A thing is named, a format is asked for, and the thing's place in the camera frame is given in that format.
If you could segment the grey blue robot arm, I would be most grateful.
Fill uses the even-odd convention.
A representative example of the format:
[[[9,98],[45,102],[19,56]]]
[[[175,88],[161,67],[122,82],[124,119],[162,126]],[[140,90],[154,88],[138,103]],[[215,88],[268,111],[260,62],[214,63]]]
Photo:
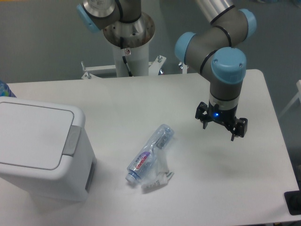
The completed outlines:
[[[236,48],[254,34],[257,22],[247,9],[237,9],[230,0],[199,0],[197,5],[211,28],[204,34],[182,34],[174,48],[176,57],[210,83],[209,102],[200,103],[195,117],[203,127],[209,122],[224,126],[232,137],[244,137],[248,120],[236,110],[246,75],[246,56]],[[139,0],[84,0],[77,6],[90,32],[102,31],[115,48],[119,77],[149,75],[147,48],[154,36],[151,17],[142,12]]]

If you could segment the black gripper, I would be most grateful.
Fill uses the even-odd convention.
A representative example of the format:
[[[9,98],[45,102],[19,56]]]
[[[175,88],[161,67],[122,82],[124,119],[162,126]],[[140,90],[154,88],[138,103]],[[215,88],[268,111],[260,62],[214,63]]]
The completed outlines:
[[[247,132],[248,119],[236,118],[237,107],[229,110],[220,110],[219,105],[213,106],[209,103],[200,102],[197,109],[195,118],[203,123],[203,129],[206,129],[209,122],[213,121],[224,126],[227,130],[231,130],[231,141],[235,137],[244,137]]]

